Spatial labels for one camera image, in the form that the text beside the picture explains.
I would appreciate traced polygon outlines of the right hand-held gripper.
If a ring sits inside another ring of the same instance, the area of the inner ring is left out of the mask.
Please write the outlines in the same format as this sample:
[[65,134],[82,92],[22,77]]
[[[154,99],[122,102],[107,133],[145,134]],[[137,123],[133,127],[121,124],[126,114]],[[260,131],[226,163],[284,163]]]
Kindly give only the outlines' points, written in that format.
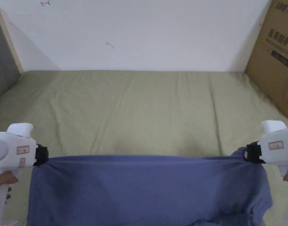
[[259,141],[247,144],[243,159],[255,164],[270,164],[279,168],[282,177],[288,170],[288,127],[282,121],[261,123],[264,134]]

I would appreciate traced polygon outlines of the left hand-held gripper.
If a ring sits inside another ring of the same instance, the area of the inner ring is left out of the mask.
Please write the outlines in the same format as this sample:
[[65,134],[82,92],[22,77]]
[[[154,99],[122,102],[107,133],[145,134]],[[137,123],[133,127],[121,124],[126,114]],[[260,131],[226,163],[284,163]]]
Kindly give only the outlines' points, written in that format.
[[[20,169],[40,166],[48,161],[48,148],[31,137],[32,130],[30,123],[14,123],[7,131],[0,132],[0,175],[9,172],[16,177]],[[17,221],[2,221],[10,185],[10,180],[0,180],[0,226],[17,225]]]

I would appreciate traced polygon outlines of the person's left hand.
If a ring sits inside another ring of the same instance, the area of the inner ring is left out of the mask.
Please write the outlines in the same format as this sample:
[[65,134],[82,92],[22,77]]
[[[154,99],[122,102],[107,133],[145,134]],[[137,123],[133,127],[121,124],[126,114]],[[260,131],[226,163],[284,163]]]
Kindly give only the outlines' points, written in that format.
[[2,185],[12,185],[18,182],[18,178],[14,176],[14,174],[10,171],[6,171],[0,174],[0,187]]

